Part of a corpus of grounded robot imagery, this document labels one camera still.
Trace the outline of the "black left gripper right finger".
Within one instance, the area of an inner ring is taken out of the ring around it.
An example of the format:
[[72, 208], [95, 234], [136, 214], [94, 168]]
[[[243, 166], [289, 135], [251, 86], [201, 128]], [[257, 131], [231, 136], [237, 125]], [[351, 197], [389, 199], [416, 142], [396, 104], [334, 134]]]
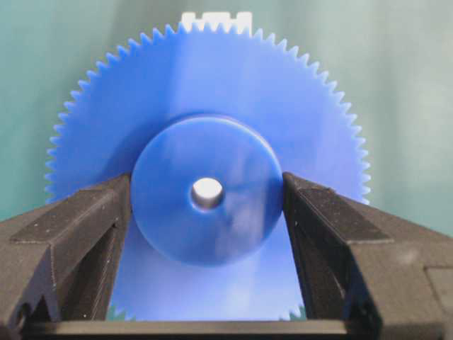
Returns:
[[366, 336], [452, 335], [452, 238], [284, 173], [306, 315]]

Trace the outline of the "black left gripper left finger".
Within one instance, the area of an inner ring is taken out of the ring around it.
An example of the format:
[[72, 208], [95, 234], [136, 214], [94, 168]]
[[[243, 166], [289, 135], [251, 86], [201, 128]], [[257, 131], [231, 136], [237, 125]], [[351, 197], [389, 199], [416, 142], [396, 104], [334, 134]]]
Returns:
[[122, 175], [1, 222], [1, 328], [104, 319], [130, 217]]

